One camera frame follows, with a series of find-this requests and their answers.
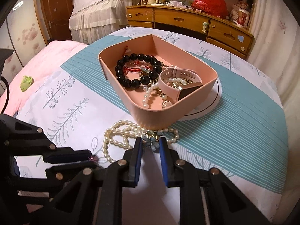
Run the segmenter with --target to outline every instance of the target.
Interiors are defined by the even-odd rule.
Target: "green object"
[[[32,84],[33,84],[33,77],[24,76],[20,84],[21,91],[22,92],[26,91]]]

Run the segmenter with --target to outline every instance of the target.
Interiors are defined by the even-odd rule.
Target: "pink tray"
[[[152,96],[148,101],[150,108],[145,109],[142,105],[145,95],[143,87],[136,90],[125,89],[116,78],[114,68],[116,62],[122,58],[125,46],[129,46],[130,54],[154,55],[165,65],[176,65],[196,71],[202,79],[203,86],[165,109],[161,107],[162,99]],[[113,86],[135,121],[151,130],[167,128],[201,104],[218,78],[217,72],[205,62],[154,35],[134,38],[107,47],[99,53],[99,61],[105,78]],[[130,80],[139,79],[139,74],[129,72],[126,77]]]

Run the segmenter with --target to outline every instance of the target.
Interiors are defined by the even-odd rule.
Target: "wooden door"
[[[50,38],[59,41],[72,40],[69,30],[72,0],[40,0],[40,3]]]

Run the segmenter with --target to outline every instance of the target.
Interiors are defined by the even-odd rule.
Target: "black bead bracelet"
[[[148,75],[143,75],[140,80],[138,79],[127,79],[124,76],[124,70],[123,67],[125,66],[125,63],[128,63],[130,60],[135,61],[144,61],[146,63],[150,63],[152,66],[152,70],[148,73]],[[122,59],[117,61],[117,65],[115,66],[115,75],[117,77],[118,82],[124,87],[124,88],[134,88],[137,89],[142,85],[147,86],[150,84],[151,80],[157,79],[158,75],[162,72],[162,62],[158,61],[154,56],[150,55],[144,55],[142,53],[140,54],[131,54],[130,56],[124,55]]]

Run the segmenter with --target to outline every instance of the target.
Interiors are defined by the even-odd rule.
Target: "blue sticker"
[[[242,35],[238,35],[238,40],[243,43],[244,37]]]

